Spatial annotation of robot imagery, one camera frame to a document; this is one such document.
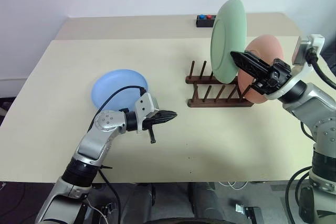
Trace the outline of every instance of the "blue bowl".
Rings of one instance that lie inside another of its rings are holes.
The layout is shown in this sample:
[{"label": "blue bowl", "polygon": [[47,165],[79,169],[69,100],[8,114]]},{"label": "blue bowl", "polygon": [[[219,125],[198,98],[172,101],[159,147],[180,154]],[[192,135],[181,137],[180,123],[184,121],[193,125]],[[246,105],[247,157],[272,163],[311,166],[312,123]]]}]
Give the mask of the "blue bowl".
[{"label": "blue bowl", "polygon": [[[116,92],[125,86],[141,86],[148,90],[148,85],[144,76],[130,69],[119,69],[108,72],[100,77],[93,85],[91,98],[94,105],[100,108],[104,102]],[[140,97],[139,89],[125,89],[116,94],[104,107],[103,110],[114,110],[128,108],[134,110],[134,103]]]}]

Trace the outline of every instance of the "floor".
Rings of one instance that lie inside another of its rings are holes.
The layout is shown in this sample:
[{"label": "floor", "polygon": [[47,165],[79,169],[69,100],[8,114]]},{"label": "floor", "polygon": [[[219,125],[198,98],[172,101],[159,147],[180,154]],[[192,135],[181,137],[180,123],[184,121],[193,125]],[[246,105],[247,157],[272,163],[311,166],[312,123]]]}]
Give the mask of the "floor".
[{"label": "floor", "polygon": [[[235,212],[235,203],[248,207],[260,207],[265,223],[289,223],[284,208],[286,181],[266,182],[263,184],[248,183],[242,190],[233,190],[215,183],[216,194],[226,215],[226,220],[234,223],[251,223],[245,216]],[[299,219],[298,207],[290,191],[290,205],[297,224],[304,223]],[[0,190],[0,224],[28,224],[34,219],[52,188],[52,184],[43,183],[7,183]],[[114,184],[122,205],[132,193],[134,184]],[[187,196],[187,183],[155,184],[156,202],[152,208],[152,220],[168,217],[192,217],[193,213]],[[115,202],[113,194],[104,184],[90,194],[93,205]]]}]

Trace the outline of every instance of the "table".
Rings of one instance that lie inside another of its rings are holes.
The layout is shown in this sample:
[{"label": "table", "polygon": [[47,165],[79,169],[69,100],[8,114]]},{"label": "table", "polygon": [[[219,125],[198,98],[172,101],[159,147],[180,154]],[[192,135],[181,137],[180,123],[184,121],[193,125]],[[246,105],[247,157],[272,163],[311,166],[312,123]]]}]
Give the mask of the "table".
[{"label": "table", "polygon": [[[297,38],[278,36],[287,62]],[[192,60],[195,73],[209,60],[209,45],[206,37],[52,41],[0,127],[0,180],[55,182],[95,114],[92,85],[122,68],[142,73],[160,108],[178,116],[154,127],[156,144],[147,132],[118,136],[104,162],[113,167],[105,171],[111,182],[282,180],[310,165],[313,142],[279,101],[251,108],[186,105],[193,87],[184,78]],[[314,72],[304,81],[333,94]],[[213,88],[209,98],[217,92]]]}]

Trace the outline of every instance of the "green plate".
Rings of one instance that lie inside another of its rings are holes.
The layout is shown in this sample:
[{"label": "green plate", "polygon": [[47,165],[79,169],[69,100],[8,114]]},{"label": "green plate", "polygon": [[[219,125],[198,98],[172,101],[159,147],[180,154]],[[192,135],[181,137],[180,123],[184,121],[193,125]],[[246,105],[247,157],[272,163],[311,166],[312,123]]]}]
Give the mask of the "green plate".
[{"label": "green plate", "polygon": [[246,14],[240,0],[227,1],[218,11],[211,36],[211,67],[222,83],[233,81],[238,72],[230,52],[244,52]]}]

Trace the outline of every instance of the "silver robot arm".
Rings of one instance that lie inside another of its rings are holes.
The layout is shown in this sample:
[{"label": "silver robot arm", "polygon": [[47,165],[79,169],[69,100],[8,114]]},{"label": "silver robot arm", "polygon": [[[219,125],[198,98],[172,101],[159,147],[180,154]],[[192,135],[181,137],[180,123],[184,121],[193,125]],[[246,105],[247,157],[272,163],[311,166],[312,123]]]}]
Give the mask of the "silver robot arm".
[{"label": "silver robot arm", "polygon": [[301,190],[299,215],[306,223],[336,223],[336,102],[302,77],[312,71],[308,59],[323,47],[321,35],[299,39],[292,58],[293,69],[275,59],[270,66],[251,52],[231,52],[235,64],[255,78],[252,88],[283,108],[311,131],[314,143],[310,187]]},{"label": "silver robot arm", "polygon": [[106,110],[94,119],[92,128],[84,135],[64,174],[58,178],[45,200],[35,223],[74,223],[83,219],[87,204],[83,202],[91,184],[111,147],[113,139],[126,131],[149,130],[176,116],[172,111],[159,111],[149,93],[135,103],[134,112]]}]

